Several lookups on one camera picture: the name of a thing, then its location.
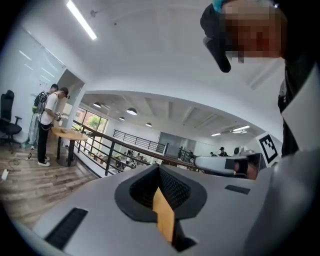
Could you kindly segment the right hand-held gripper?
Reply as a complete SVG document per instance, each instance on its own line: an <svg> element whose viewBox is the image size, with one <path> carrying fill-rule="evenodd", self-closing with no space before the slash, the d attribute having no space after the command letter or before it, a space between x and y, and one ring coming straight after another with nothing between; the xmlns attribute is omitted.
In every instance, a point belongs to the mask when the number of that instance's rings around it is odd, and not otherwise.
<svg viewBox="0 0 320 256"><path fill-rule="evenodd" d="M273 137L265 132L258 135L244 146L234 149L234 156L197 156L194 159L196 168L213 175L233 176L235 163L248 160L257 168L257 172L272 167L280 159L278 146Z"/></svg>

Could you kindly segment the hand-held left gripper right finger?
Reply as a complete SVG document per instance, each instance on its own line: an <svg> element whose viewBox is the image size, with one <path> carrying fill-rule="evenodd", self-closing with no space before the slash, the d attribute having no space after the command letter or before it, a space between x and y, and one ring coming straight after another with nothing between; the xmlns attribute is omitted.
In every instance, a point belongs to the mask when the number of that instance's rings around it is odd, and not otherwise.
<svg viewBox="0 0 320 256"><path fill-rule="evenodd" d="M159 189L174 217L161 256L239 256L262 209L265 172L249 180L161 165Z"/></svg>

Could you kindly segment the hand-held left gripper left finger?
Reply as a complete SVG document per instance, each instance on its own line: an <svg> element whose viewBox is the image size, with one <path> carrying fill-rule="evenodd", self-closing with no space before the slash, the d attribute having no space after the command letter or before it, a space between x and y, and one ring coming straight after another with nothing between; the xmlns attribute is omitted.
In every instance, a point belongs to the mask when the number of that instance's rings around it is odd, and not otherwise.
<svg viewBox="0 0 320 256"><path fill-rule="evenodd" d="M120 183L145 171L144 167L98 178L76 189L44 213L33 231L45 239L73 208L87 214L63 251L73 256L174 256L176 250L153 222L134 221L117 206Z"/></svg>

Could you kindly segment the person's right hand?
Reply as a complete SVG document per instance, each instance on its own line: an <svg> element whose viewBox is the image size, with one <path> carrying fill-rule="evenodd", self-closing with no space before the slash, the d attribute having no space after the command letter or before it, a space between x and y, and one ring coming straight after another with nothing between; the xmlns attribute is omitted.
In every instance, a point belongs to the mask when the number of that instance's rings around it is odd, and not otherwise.
<svg viewBox="0 0 320 256"><path fill-rule="evenodd" d="M246 171L247 179L256 180L257 176L258 176L258 168L257 168L257 166L254 163L249 162L247 164L247 171Z"/></svg>

